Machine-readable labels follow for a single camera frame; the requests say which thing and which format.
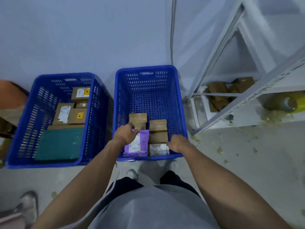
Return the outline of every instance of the gray shirt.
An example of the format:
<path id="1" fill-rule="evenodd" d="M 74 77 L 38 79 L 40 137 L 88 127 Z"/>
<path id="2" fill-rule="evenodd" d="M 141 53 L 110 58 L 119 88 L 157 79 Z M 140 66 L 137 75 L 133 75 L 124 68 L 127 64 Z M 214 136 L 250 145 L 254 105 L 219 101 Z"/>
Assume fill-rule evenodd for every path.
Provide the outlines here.
<path id="1" fill-rule="evenodd" d="M 142 187 L 115 198 L 89 228 L 219 228 L 207 204 L 173 185 Z"/>

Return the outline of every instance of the blue crate with purple package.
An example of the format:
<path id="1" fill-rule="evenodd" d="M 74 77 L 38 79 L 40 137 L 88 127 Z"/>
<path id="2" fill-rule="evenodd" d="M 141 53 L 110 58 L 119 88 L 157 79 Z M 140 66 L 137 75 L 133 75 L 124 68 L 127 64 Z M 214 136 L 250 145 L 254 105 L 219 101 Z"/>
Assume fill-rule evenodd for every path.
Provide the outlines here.
<path id="1" fill-rule="evenodd" d="M 39 139 L 52 125 L 57 104 L 70 103 L 74 87 L 91 87 L 80 156 L 77 161 L 34 160 Z M 9 169 L 67 167 L 88 164 L 105 146 L 109 95 L 99 77 L 92 73 L 38 76 L 19 121 L 6 160 Z"/>
<path id="2" fill-rule="evenodd" d="M 147 113 L 147 129 L 150 120 L 166 119 L 169 140 L 173 134 L 188 138 L 177 69 L 165 65 L 118 70 L 114 91 L 113 135 L 117 128 L 128 123 L 130 113 Z M 117 160 L 154 161 L 179 157 L 182 154 L 170 151 L 169 155 L 125 158 L 121 151 Z"/>

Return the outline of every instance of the purple mailer bag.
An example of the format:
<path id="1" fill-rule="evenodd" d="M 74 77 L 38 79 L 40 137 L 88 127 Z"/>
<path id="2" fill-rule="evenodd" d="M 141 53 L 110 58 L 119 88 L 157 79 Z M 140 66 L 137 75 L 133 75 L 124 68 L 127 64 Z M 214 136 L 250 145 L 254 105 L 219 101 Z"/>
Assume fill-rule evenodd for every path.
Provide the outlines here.
<path id="1" fill-rule="evenodd" d="M 147 157 L 148 139 L 149 130 L 140 130 L 133 142 L 129 145 L 125 145 L 123 157 Z"/>

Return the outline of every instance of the yellow sticker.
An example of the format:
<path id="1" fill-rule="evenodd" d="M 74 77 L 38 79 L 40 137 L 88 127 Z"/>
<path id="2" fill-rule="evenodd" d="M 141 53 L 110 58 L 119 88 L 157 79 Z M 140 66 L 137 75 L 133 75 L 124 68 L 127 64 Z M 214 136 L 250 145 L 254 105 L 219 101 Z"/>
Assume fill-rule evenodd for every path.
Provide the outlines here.
<path id="1" fill-rule="evenodd" d="M 83 118 L 83 116 L 84 116 L 84 113 L 83 112 L 79 112 L 79 113 L 77 113 L 77 119 L 82 119 Z"/>
<path id="2" fill-rule="evenodd" d="M 89 96 L 90 95 L 90 89 L 85 89 L 84 90 L 84 95 Z"/>

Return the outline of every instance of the dark trousers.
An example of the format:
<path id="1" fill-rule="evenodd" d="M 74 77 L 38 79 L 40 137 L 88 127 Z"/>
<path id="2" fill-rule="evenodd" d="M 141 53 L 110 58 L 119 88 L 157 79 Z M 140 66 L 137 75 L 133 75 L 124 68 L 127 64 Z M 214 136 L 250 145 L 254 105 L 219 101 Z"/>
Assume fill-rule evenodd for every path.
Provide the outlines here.
<path id="1" fill-rule="evenodd" d="M 180 186 L 182 188 L 188 189 L 189 191 L 195 193 L 199 196 L 197 191 L 189 184 L 185 183 L 180 179 L 180 177 L 175 174 L 173 171 L 169 170 L 167 171 L 161 178 L 160 178 L 160 184 L 161 185 L 174 185 L 174 186 Z M 113 183 L 110 185 L 107 192 L 112 188 Z M 143 187 L 142 184 L 138 183 L 136 180 L 131 179 L 129 177 L 124 177 L 122 179 L 119 179 L 116 181 L 116 184 L 112 190 L 112 192 L 105 197 L 103 200 L 102 208 L 106 205 L 108 205 L 112 200 L 114 200 L 116 197 L 127 193 L 129 191 L 133 191 L 136 189 L 139 189 Z"/>

